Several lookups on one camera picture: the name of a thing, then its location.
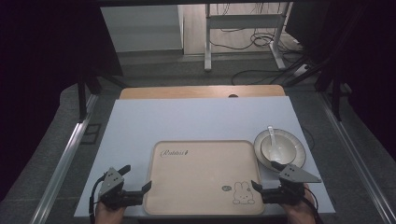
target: wire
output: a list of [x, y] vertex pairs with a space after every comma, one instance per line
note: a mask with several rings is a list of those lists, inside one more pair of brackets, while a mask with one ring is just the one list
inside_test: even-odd
[[312, 192], [312, 190], [310, 190], [309, 188], [306, 188], [306, 187], [304, 187], [306, 190], [308, 190], [308, 192], [310, 192], [311, 194], [312, 194], [312, 197], [314, 198], [314, 200], [315, 200], [315, 204], [317, 205], [317, 207], [316, 207], [316, 209], [317, 209], [317, 211], [319, 210], [319, 204], [318, 204], [318, 199], [317, 199], [317, 196], [315, 196], [315, 194]]
[[289, 68], [287, 70], [285, 70], [285, 72], [283, 72], [280, 76], [274, 78], [269, 84], [272, 85], [275, 83], [276, 80], [278, 80], [279, 78], [283, 77], [283, 75], [286, 74], [287, 71], [294, 69], [295, 67], [303, 64], [305, 61], [307, 61], [308, 58], [304, 55], [303, 57], [301, 57], [299, 60], [297, 60], [295, 63], [293, 63], [291, 66], [289, 66]]
[[311, 137], [311, 139], [312, 139], [312, 147], [310, 147], [310, 149], [311, 149], [311, 151], [315, 148], [315, 139], [314, 139], [314, 135], [312, 135], [312, 133], [311, 132], [309, 132], [305, 127], [303, 127], [303, 126], [301, 126], [301, 128], [303, 129], [303, 133], [308, 133], [309, 134], [309, 136]]
[[[244, 70], [244, 71], [241, 71], [241, 72], [238, 72], [238, 73], [236, 73], [236, 74], [234, 74], [232, 77], [231, 77], [231, 83], [233, 84], [233, 86], [235, 86], [235, 82], [234, 82], [234, 80], [239, 76], [239, 75], [241, 75], [241, 74], [244, 74], [244, 73], [248, 73], [248, 72], [273, 72], [273, 73], [278, 73], [279, 71], [270, 71], [270, 70]], [[257, 83], [260, 83], [260, 82], [262, 82], [262, 81], [264, 81], [265, 79], [267, 79], [267, 78], [269, 78], [269, 77], [265, 77], [264, 79], [261, 79], [261, 80], [259, 80], [259, 81], [255, 81], [255, 82], [252, 82], [252, 83], [248, 83], [248, 84], [246, 84], [246, 85], [254, 85], [254, 84], [257, 84]]]
[[282, 53], [282, 58], [286, 61], [286, 62], [288, 62], [288, 63], [295, 63], [295, 62], [297, 62], [297, 61], [292, 61], [292, 60], [290, 60], [290, 59], [288, 59], [287, 57], [285, 57], [285, 55], [288, 55], [288, 54], [301, 54], [301, 55], [304, 55], [303, 53], [301, 53], [301, 52], [284, 52], [284, 53]]
[[320, 215], [319, 215], [318, 209], [317, 209], [317, 207], [318, 207], [317, 197], [315, 196], [315, 194], [310, 189], [307, 189], [307, 190], [312, 194], [313, 198], [315, 199], [317, 207], [315, 207], [308, 199], [306, 199], [305, 196], [299, 195], [299, 194], [297, 194], [296, 192], [294, 192], [293, 190], [291, 190], [289, 188], [284, 188], [284, 190], [288, 191], [289, 193], [293, 194], [294, 196], [299, 197], [300, 200], [303, 203], [305, 203], [312, 210], [312, 213], [313, 213], [314, 219], [315, 219], [315, 223], [323, 224], [323, 220], [320, 218]]
[[234, 29], [234, 30], [223, 30], [220, 29], [222, 32], [236, 32], [236, 31], [241, 31], [241, 30], [245, 30], [245, 28], [241, 28], [241, 29]]
[[[262, 40], [265, 41], [264, 44], [258, 44], [256, 43], [257, 40]], [[274, 40], [274, 36], [271, 34], [267, 34], [267, 33], [256, 33], [256, 30], [254, 31], [253, 35], [250, 36], [250, 41], [253, 42], [253, 44], [256, 47], [265, 47], [268, 46], [271, 41]]]
[[[230, 9], [230, 3], [223, 4], [223, 12], [221, 13], [222, 16], [226, 15], [228, 13], [228, 10]], [[216, 4], [216, 11], [218, 12], [219, 15], [219, 4]]]
[[294, 73], [289, 74], [285, 79], [283, 79], [282, 83], [280, 84], [280, 86], [284, 86], [286, 81], [288, 81], [291, 77], [293, 77]]
[[214, 44], [211, 40], [210, 40], [209, 42], [210, 42], [212, 45], [214, 45], [214, 46], [223, 47], [223, 48], [226, 48], [226, 49], [247, 49], [247, 48], [249, 48], [250, 46], [253, 45], [253, 42], [251, 42], [251, 43], [250, 43], [249, 45], [247, 45], [246, 47], [234, 48], [234, 47], [230, 47], [230, 46], [226, 46], [226, 45]]
[[105, 180], [105, 177], [106, 177], [106, 174], [104, 174], [98, 180], [96, 180], [96, 183], [93, 185], [93, 188], [92, 188], [92, 193], [91, 193], [91, 197], [90, 197], [90, 204], [89, 204], [89, 210], [88, 210], [89, 213], [90, 213], [91, 224], [95, 223], [95, 213], [93, 212], [93, 205], [96, 204], [96, 203], [94, 203], [93, 200], [94, 200], [94, 197], [95, 197], [94, 194], [96, 192], [96, 187], [98, 186], [98, 184], [100, 182]]

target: table leg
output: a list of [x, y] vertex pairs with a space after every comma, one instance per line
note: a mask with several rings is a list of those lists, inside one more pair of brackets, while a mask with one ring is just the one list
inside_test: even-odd
[[206, 40], [205, 40], [205, 71], [212, 70], [212, 53], [210, 45], [210, 4], [205, 5], [206, 11]]
[[283, 7], [283, 11], [282, 11], [281, 17], [280, 17], [280, 19], [278, 21], [278, 24], [277, 24], [276, 33], [275, 33], [275, 36], [274, 36], [274, 41], [271, 41], [271, 43], [270, 43], [270, 49], [271, 49], [271, 52], [273, 53], [273, 56], [274, 56], [275, 61], [276, 61], [277, 68], [279, 70], [285, 70], [286, 69], [286, 66], [285, 66], [285, 64], [283, 63], [283, 60], [282, 60], [282, 55], [279, 54], [279, 50], [277, 48], [277, 45], [279, 44], [280, 35], [282, 34], [282, 31], [283, 31], [283, 25], [285, 24], [286, 14], [288, 13], [289, 5], [290, 5], [290, 3], [288, 2]]

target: white plate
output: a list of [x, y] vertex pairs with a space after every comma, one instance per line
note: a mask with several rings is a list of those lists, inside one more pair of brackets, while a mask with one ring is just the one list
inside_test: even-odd
[[[294, 164], [298, 167], [303, 167], [304, 163], [305, 163], [305, 158], [306, 158], [306, 154], [305, 154], [305, 149], [303, 144], [300, 142], [300, 140], [298, 140], [298, 138], [296, 136], [294, 136], [291, 133], [288, 133], [284, 130], [280, 130], [280, 129], [274, 129], [274, 134], [275, 135], [282, 135], [284, 137], [287, 137], [295, 146], [296, 148], [296, 158], [294, 159], [294, 161], [291, 162], [291, 164]], [[270, 138], [270, 133], [268, 130], [265, 130], [261, 133], [259, 133], [259, 135], [257, 135], [256, 139], [254, 140], [254, 151], [256, 153], [257, 159], [259, 159], [259, 161], [268, 169], [275, 171], [275, 172], [279, 172], [277, 169], [275, 169], [272, 165], [271, 162], [268, 161], [264, 155], [262, 154], [262, 141], [264, 141], [264, 139], [266, 138]]]

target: white table surface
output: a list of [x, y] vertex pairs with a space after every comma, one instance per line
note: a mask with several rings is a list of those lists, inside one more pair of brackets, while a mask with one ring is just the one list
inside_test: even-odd
[[[148, 182], [151, 152], [160, 141], [247, 140], [272, 125], [295, 135], [306, 149], [303, 166], [320, 178], [300, 123], [288, 96], [118, 100], [114, 104], [75, 217], [87, 217], [94, 182], [109, 167], [131, 164], [123, 189], [140, 190]], [[265, 189], [277, 188], [277, 173], [259, 164]], [[334, 213], [323, 183], [309, 184], [318, 198], [320, 213]], [[267, 204], [263, 216], [284, 214], [277, 204]], [[131, 206], [127, 217], [150, 217], [143, 206]]]

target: black cable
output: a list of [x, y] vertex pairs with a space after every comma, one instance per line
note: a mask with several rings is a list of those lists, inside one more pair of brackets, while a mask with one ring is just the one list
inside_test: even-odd
[[[225, 6], [224, 6], [224, 4], [223, 4], [223, 12], [222, 12], [222, 16], [224, 16], [224, 15], [226, 15], [227, 13], [228, 13], [228, 10], [230, 9], [230, 3], [228, 3], [228, 4], [225, 4]], [[219, 4], [216, 4], [216, 11], [218, 12], [218, 15], [219, 15]]]
[[[252, 70], [244, 70], [244, 71], [241, 71], [241, 72], [238, 72], [238, 73], [234, 74], [234, 75], [231, 77], [231, 83], [232, 83], [232, 85], [235, 86], [235, 83], [234, 83], [233, 80], [236, 79], [236, 77], [238, 77], [238, 76], [241, 75], [241, 74], [247, 73], [247, 72], [274, 72], [274, 73], [278, 73], [279, 71], [254, 70], [254, 69], [252, 69]], [[246, 84], [246, 85], [254, 85], [254, 84], [260, 83], [260, 82], [264, 81], [265, 79], [267, 79], [267, 78], [269, 78], [269, 77], [266, 77], [266, 78], [264, 78], [264, 79], [261, 79], [260, 81], [248, 83], [248, 84]]]
[[[264, 7], [264, 3], [261, 3], [262, 4], [262, 8]], [[262, 14], [262, 8], [260, 8], [260, 13], [258, 13], [258, 14]]]
[[311, 139], [312, 139], [312, 147], [310, 147], [310, 149], [311, 149], [311, 151], [315, 148], [315, 139], [314, 139], [314, 135], [312, 135], [312, 133], [311, 132], [309, 132], [305, 127], [303, 127], [303, 126], [301, 126], [301, 128], [303, 129], [303, 132], [306, 132], [306, 133], [308, 133], [309, 134], [309, 136], [311, 137]]
[[[297, 196], [303, 203], [305, 203], [312, 210], [312, 213], [313, 213], [314, 219], [315, 219], [315, 223], [323, 224], [323, 220], [320, 218], [320, 215], [318, 213], [318, 209], [311, 202], [309, 202], [309, 200], [306, 199], [304, 195], [297, 194], [296, 192], [294, 192], [293, 190], [291, 190], [289, 188], [283, 188], [283, 189], [288, 191], [289, 193], [293, 194], [294, 196]], [[312, 196], [316, 200], [316, 204], [317, 204], [317, 207], [318, 207], [317, 197], [315, 196], [315, 194], [310, 189], [308, 191], [312, 194]]]
[[242, 48], [233, 48], [233, 47], [226, 46], [226, 45], [214, 44], [211, 40], [210, 40], [209, 42], [210, 42], [212, 45], [214, 45], [214, 46], [223, 47], [223, 48], [226, 48], [226, 49], [247, 49], [247, 48], [249, 48], [250, 46], [253, 45], [253, 42], [251, 42], [251, 43], [250, 43], [249, 45], [247, 45], [246, 47], [242, 47]]
[[306, 190], [308, 190], [308, 192], [310, 192], [311, 194], [312, 194], [312, 197], [314, 198], [314, 200], [315, 200], [315, 204], [317, 205], [317, 207], [316, 207], [316, 209], [317, 209], [317, 211], [319, 210], [319, 204], [318, 204], [318, 199], [317, 199], [317, 196], [315, 196], [315, 194], [312, 192], [312, 190], [310, 190], [309, 188], [306, 188], [306, 187], [304, 187]]
[[245, 30], [245, 28], [241, 28], [241, 29], [234, 29], [234, 30], [223, 30], [220, 29], [222, 32], [236, 32], [236, 31], [241, 31], [241, 30]]
[[[256, 43], [256, 41], [259, 40], [259, 39], [263, 40], [263, 41], [265, 41], [264, 39], [267, 39], [267, 41], [266, 41], [265, 44], [258, 44], [258, 43]], [[273, 41], [273, 40], [274, 40], [274, 36], [273, 35], [267, 34], [267, 33], [256, 33], [256, 30], [254, 31], [253, 35], [250, 36], [250, 41], [253, 42], [253, 44], [256, 47], [268, 46], [271, 43], [271, 41]]]
[[277, 49], [279, 49], [282, 52], [289, 52], [289, 53], [304, 53], [305, 50], [295, 50], [295, 49], [288, 49], [286, 45], [282, 42], [282, 40], [279, 39], [279, 42], [282, 44], [282, 46], [278, 45]]
[[284, 87], [285, 83], [291, 78], [293, 77], [294, 73], [289, 74], [285, 79], [283, 79], [282, 83], [280, 84], [280, 86]]
[[295, 63], [295, 62], [298, 61], [298, 60], [297, 61], [292, 61], [292, 60], [288, 59], [287, 57], [285, 57], [285, 55], [288, 55], [288, 54], [301, 54], [301, 55], [304, 55], [302, 52], [283, 52], [282, 53], [282, 58], [288, 63]]
[[279, 3], [279, 5], [277, 5], [277, 13], [276, 14], [279, 14], [279, 10], [280, 10], [280, 3]]
[[91, 193], [91, 197], [90, 197], [90, 207], [88, 210], [90, 213], [91, 224], [95, 223], [95, 213], [93, 212], [93, 205], [94, 205], [94, 198], [95, 198], [94, 194], [96, 192], [96, 188], [97, 188], [98, 184], [100, 182], [104, 181], [105, 177], [106, 177], [106, 174], [104, 174], [102, 177], [100, 177], [98, 180], [96, 180], [96, 183], [93, 185], [93, 188], [92, 188], [92, 193]]
[[278, 80], [279, 78], [283, 77], [283, 75], [286, 74], [286, 72], [288, 72], [289, 70], [300, 66], [301, 64], [303, 64], [305, 61], [307, 61], [308, 58], [304, 55], [303, 57], [301, 57], [299, 60], [297, 60], [295, 63], [293, 63], [291, 66], [289, 66], [289, 68], [287, 70], [285, 70], [285, 72], [283, 72], [280, 76], [274, 78], [269, 84], [273, 85], [275, 83], [276, 80]]

